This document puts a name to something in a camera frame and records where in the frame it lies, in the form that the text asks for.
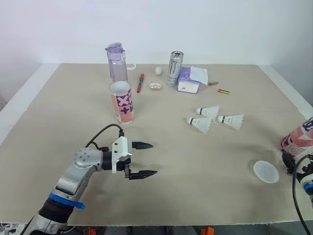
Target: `beige table surface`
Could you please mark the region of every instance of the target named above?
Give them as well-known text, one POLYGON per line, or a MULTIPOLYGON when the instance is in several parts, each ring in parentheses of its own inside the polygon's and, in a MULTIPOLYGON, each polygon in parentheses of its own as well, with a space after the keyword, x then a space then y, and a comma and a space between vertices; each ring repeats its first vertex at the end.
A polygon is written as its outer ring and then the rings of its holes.
MULTIPOLYGON (((140 94, 133 92, 134 121, 123 125, 133 141, 153 149, 135 150, 131 168, 158 170, 144 180, 124 173, 95 173, 74 210, 78 225, 214 225, 298 220, 291 176, 277 148, 282 137, 305 119, 257 66, 201 65, 218 86, 198 94, 179 93, 156 76, 155 65, 128 71, 133 90, 146 74, 140 94), (163 90, 152 92, 151 82, 163 90), (217 89, 229 90, 229 95, 217 89), (207 134, 186 123, 200 118, 198 107, 220 105, 220 114, 245 114, 235 131, 214 122, 207 134), (253 173, 257 160, 274 164, 276 184, 253 173)), ((108 86, 107 65, 62 64, 0 146, 0 221, 25 223, 43 205, 71 163, 73 154, 104 126, 117 123, 108 86)), ((97 142, 110 146, 112 128, 97 142)), ((309 197, 297 190, 305 219, 313 219, 309 197)))

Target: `plus symbol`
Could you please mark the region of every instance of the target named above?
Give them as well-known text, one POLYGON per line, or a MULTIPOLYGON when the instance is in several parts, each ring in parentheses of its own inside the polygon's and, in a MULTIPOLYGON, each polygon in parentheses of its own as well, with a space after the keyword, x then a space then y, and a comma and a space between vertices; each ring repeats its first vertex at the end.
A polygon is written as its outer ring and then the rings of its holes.
POLYGON ((122 109, 121 111, 126 114, 128 110, 129 110, 129 109, 127 109, 126 107, 124 107, 124 109, 122 109))

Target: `red pen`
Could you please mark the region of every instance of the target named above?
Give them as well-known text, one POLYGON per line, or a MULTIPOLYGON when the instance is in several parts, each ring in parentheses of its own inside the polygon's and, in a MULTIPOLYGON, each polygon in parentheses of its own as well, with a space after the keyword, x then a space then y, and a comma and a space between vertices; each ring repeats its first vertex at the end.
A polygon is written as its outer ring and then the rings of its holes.
POLYGON ((140 93, 141 86, 142 86, 142 82, 143 82, 144 79, 145 79, 145 75, 142 73, 142 74, 140 75, 139 85, 138 85, 138 87, 137 87, 137 93, 140 93))

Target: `pink container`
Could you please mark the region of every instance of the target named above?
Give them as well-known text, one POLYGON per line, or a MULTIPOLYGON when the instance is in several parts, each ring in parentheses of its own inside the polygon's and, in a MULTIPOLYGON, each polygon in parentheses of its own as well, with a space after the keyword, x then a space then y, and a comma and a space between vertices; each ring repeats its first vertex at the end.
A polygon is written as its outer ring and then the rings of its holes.
POLYGON ((131 86, 126 81, 114 82, 110 85, 112 103, 117 120, 123 124, 133 120, 133 98, 131 86))
POLYGON ((280 145, 294 156, 305 151, 313 151, 313 117, 284 137, 280 145))

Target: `pink cup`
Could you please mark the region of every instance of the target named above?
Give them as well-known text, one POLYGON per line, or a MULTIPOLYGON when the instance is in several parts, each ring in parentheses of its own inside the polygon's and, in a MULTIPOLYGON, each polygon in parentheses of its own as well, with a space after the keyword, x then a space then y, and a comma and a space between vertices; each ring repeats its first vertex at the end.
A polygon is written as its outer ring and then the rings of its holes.
POLYGON ((123 124, 133 120, 133 98, 128 82, 119 81, 110 85, 111 97, 117 120, 123 124))

